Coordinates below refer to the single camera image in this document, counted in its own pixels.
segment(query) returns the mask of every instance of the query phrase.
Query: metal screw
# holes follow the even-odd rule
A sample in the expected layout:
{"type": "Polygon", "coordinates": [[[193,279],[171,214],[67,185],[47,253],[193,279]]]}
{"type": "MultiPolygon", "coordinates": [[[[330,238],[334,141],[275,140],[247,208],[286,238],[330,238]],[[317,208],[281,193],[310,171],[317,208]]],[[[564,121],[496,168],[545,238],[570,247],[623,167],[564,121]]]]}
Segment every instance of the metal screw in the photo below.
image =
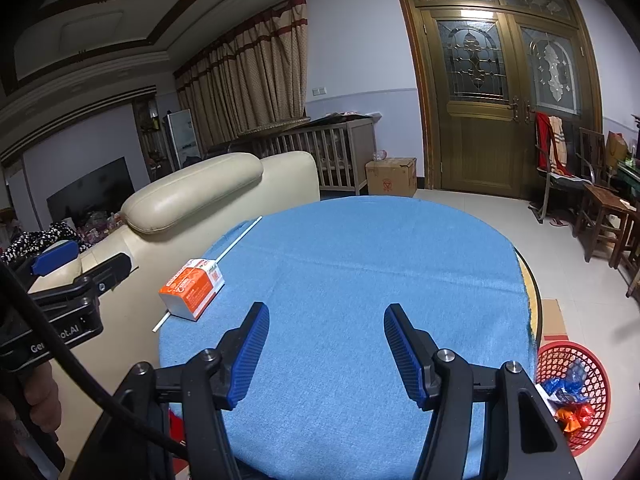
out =
{"type": "Polygon", "coordinates": [[[504,367],[512,374],[519,374],[522,371],[522,365],[517,361],[507,361],[504,367]]]}
{"type": "Polygon", "coordinates": [[[456,353],[453,350],[449,350],[448,348],[443,348],[438,350],[438,359],[444,361],[446,363],[450,363],[453,359],[456,358],[456,353]]]}
{"type": "Polygon", "coordinates": [[[212,350],[211,348],[205,348],[205,349],[202,351],[202,358],[203,358],[205,361],[208,361],[208,362],[209,362],[209,361],[213,361],[213,359],[215,359],[215,358],[216,358],[216,351],[215,351],[215,350],[212,350]]]}
{"type": "Polygon", "coordinates": [[[137,363],[134,366],[134,370],[136,375],[144,375],[149,371],[149,364],[148,363],[137,363]]]}

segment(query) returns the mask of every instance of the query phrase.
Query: white rod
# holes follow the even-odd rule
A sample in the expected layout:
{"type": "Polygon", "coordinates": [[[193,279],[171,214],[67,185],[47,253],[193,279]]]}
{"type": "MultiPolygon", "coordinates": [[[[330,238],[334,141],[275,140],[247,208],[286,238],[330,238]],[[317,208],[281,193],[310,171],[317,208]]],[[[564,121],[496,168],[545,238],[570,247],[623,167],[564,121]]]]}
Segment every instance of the white rod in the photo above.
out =
{"type": "Polygon", "coordinates": [[[160,321],[158,321],[158,324],[154,327],[153,332],[157,332],[158,330],[160,330],[160,327],[162,325],[164,325],[164,322],[169,319],[169,316],[171,315],[171,313],[167,310],[166,313],[164,314],[164,316],[162,316],[162,319],[160,321]]]}
{"type": "Polygon", "coordinates": [[[234,245],[237,244],[240,240],[242,240],[244,235],[247,234],[251,229],[253,229],[254,225],[256,225],[260,220],[262,220],[262,217],[258,216],[258,218],[255,219],[254,223],[252,223],[247,229],[245,229],[244,232],[238,238],[236,238],[234,242],[231,245],[229,245],[229,247],[227,247],[222,254],[220,254],[220,256],[218,256],[218,258],[216,259],[216,263],[218,263],[222,258],[224,258],[225,255],[231,249],[233,249],[234,245]]]}

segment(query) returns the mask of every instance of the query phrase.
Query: wooden door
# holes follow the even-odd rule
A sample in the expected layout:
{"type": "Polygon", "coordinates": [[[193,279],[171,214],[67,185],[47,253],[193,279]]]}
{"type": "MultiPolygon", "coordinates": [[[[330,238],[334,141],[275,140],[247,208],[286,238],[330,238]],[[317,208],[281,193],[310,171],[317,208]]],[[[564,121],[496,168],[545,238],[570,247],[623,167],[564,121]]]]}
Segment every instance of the wooden door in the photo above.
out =
{"type": "MultiPolygon", "coordinates": [[[[536,111],[561,118],[566,140],[574,144],[579,142],[579,128],[593,129],[593,86],[585,46],[575,27],[523,14],[511,14],[508,21],[522,87],[523,118],[530,123],[525,152],[528,162],[535,159],[536,111]]],[[[539,187],[534,164],[526,164],[524,171],[524,187],[539,187]]]]}
{"type": "Polygon", "coordinates": [[[508,17],[422,10],[440,129],[442,188],[523,193],[526,127],[508,17]]]}

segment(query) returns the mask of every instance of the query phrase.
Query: ceiling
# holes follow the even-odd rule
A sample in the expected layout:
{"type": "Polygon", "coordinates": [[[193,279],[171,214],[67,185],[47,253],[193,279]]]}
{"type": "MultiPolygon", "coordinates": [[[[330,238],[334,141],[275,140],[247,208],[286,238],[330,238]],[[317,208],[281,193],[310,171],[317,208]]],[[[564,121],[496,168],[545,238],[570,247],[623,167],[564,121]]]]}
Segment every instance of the ceiling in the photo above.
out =
{"type": "Polygon", "coordinates": [[[44,92],[62,98],[66,80],[76,91],[87,90],[89,83],[78,81],[83,71],[100,72],[94,81],[104,85],[110,77],[176,70],[233,26],[282,0],[41,1],[19,24],[15,41],[0,50],[0,123],[18,108],[31,114],[42,109],[52,98],[43,99],[44,92]]]}

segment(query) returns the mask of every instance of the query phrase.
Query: black tv screen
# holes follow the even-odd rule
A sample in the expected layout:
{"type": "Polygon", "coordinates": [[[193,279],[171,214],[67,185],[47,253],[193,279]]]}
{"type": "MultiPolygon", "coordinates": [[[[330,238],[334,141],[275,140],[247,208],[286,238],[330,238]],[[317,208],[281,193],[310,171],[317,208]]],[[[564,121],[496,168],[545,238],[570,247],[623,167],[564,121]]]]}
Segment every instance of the black tv screen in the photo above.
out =
{"type": "Polygon", "coordinates": [[[54,222],[71,217],[78,227],[95,211],[120,211],[133,194],[133,184],[124,157],[79,178],[47,198],[54,222]]]}

